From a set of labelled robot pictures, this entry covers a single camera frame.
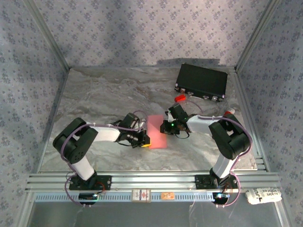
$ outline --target floral wallpaper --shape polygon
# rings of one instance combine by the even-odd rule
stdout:
[[[240,72],[272,171],[303,226],[303,2],[283,0]]]
[[[236,64],[268,0],[36,0],[68,64]]]
[[[0,0],[0,226],[14,226],[65,71],[21,0]]]

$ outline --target black case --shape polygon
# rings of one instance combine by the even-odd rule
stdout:
[[[225,98],[227,73],[182,64],[175,90],[191,96],[220,102]]]

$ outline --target sticker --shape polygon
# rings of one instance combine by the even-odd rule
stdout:
[[[162,200],[174,200],[175,194],[173,192],[162,192],[161,199]]]
[[[133,202],[151,202],[150,189],[133,189],[132,191]]]

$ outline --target gray marble tabletop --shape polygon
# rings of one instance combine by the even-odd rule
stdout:
[[[155,67],[71,69],[40,171],[69,171],[52,142],[76,117],[107,124],[123,119],[135,110],[143,110],[148,115],[164,115],[178,95],[174,90],[178,71],[179,68]],[[204,112],[201,114],[191,103],[182,104],[185,111],[219,116],[227,107],[232,107],[236,111],[235,116],[244,125],[231,76],[228,76],[224,101],[216,103],[192,97],[190,100],[197,102]],[[97,171],[143,171],[209,170],[219,155],[215,142],[208,134],[192,133],[186,140],[167,136],[167,142],[168,147],[164,149],[133,149],[112,142],[94,142],[87,157]],[[256,168],[253,154],[243,157],[236,168]]]

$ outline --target red clip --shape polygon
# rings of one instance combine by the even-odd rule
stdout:
[[[185,95],[179,95],[179,96],[175,97],[175,102],[180,102],[180,101],[184,101],[184,100],[186,100]]]

